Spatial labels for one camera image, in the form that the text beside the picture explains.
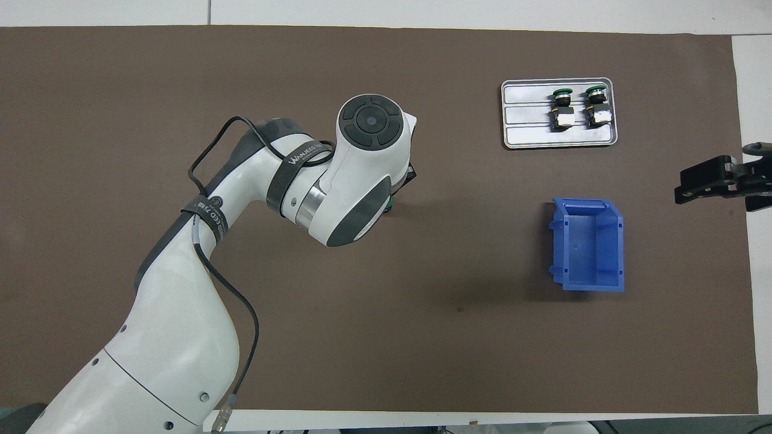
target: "silver tray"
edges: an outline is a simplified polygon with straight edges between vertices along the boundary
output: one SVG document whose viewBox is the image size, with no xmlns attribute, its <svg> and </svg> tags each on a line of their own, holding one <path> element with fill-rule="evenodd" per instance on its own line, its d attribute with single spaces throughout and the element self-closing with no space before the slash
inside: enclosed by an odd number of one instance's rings
<svg viewBox="0 0 772 434">
<path fill-rule="evenodd" d="M 606 86 L 606 102 L 611 107 L 612 121 L 589 128 L 584 111 L 587 106 L 584 90 L 599 84 Z M 574 90 L 571 106 L 576 121 L 565 131 L 553 131 L 550 127 L 550 110 L 554 107 L 552 93 L 563 87 Z M 617 141 L 614 87 L 608 78 L 507 80 L 501 85 L 501 105 L 504 144 L 509 149 L 608 146 Z"/>
</svg>

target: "black strap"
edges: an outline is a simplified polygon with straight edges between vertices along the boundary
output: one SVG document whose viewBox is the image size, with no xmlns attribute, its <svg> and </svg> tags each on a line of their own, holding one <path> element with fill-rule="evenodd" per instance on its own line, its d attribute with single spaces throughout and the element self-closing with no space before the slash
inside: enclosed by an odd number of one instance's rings
<svg viewBox="0 0 772 434">
<path fill-rule="evenodd" d="M 225 220 L 225 214 L 212 200 L 205 196 L 195 196 L 180 212 L 190 212 L 201 217 L 201 220 L 215 233 L 215 241 L 218 244 L 228 233 L 228 221 Z"/>
<path fill-rule="evenodd" d="M 284 214 L 282 214 L 282 202 L 284 202 L 284 196 L 287 190 L 290 189 L 292 181 L 295 180 L 295 177 L 300 172 L 300 168 L 307 161 L 324 151 L 332 151 L 332 147 L 320 141 L 307 141 L 297 147 L 295 151 L 290 152 L 282 160 L 282 163 L 273 175 L 271 185 L 268 187 L 268 193 L 266 194 L 268 208 L 284 217 Z"/>
</svg>

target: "blue storage box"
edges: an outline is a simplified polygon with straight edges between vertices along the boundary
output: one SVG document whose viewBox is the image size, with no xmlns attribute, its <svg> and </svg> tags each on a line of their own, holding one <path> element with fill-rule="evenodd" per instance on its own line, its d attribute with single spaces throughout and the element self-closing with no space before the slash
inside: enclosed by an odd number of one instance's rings
<svg viewBox="0 0 772 434">
<path fill-rule="evenodd" d="M 554 198 L 550 273 L 569 291 L 625 290 L 622 214 L 611 201 Z"/>
</svg>

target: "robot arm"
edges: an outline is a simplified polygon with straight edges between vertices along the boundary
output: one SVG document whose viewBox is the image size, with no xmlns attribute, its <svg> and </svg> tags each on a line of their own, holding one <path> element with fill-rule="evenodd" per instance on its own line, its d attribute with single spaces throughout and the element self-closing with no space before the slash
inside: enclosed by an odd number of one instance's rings
<svg viewBox="0 0 772 434">
<path fill-rule="evenodd" d="M 289 119 L 257 124 L 142 264 L 124 326 L 29 432 L 200 432 L 235 377 L 239 343 L 193 231 L 209 257 L 246 206 L 264 201 L 326 246 L 354 242 L 412 176 L 415 121 L 386 97 L 352 98 L 331 159 Z"/>
</svg>

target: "cable connector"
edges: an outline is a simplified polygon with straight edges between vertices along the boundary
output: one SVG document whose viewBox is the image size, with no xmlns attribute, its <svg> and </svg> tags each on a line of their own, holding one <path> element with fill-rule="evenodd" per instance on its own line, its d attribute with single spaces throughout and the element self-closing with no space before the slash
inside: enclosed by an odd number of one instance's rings
<svg viewBox="0 0 772 434">
<path fill-rule="evenodd" d="M 233 413 L 233 406 L 236 404 L 236 395 L 230 395 L 228 401 L 220 409 L 220 413 L 215 418 L 215 423 L 212 424 L 212 434 L 225 431 L 225 426 L 228 425 L 228 420 Z"/>
</svg>

